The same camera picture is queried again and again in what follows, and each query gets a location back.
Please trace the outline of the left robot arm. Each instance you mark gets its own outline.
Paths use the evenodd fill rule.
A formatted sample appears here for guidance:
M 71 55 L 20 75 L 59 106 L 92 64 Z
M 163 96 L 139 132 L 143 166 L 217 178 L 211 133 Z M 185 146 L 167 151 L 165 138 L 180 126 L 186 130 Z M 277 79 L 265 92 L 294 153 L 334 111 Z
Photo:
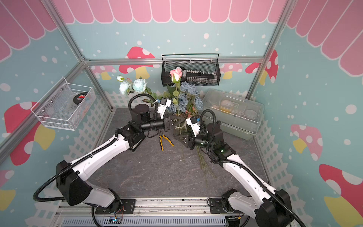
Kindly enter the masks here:
M 157 101 L 149 94 L 138 94 L 128 103 L 132 120 L 115 130 L 107 142 L 72 162 L 62 161 L 56 166 L 56 174 L 41 185 L 33 195 L 37 202 L 66 200 L 70 206 L 86 203 L 93 206 L 117 210 L 120 197 L 111 189 L 88 183 L 92 174 L 104 164 L 125 151 L 134 152 L 146 138 L 145 132 L 168 131 L 177 123 L 174 115 L 165 111 L 172 101 L 162 98 Z

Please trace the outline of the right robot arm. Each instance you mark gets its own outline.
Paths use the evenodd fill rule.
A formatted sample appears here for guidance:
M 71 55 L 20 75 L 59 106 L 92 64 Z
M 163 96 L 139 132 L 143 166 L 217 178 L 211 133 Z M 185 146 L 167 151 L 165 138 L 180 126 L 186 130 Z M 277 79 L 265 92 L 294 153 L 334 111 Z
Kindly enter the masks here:
M 293 212 L 289 194 L 263 181 L 225 142 L 221 123 L 213 111 L 204 110 L 200 118 L 180 116 L 175 124 L 190 128 L 175 137 L 178 141 L 189 149 L 204 148 L 211 163 L 220 165 L 248 191 L 248 197 L 235 189 L 222 195 L 222 206 L 227 213 L 240 211 L 255 219 L 259 227 L 287 227 L 293 221 L 305 226 Z

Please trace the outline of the pink rose stem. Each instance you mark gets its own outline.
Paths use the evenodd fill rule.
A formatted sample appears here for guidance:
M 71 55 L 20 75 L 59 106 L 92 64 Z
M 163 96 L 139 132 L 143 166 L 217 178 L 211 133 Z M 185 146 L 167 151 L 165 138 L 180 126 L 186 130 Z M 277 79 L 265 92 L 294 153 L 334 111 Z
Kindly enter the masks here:
M 175 84 L 175 89 L 173 90 L 173 104 L 176 106 L 176 113 L 179 115 L 179 96 L 181 92 L 181 79 L 182 79 L 182 69 L 180 67 L 176 67 L 175 69 L 170 71 L 171 81 Z

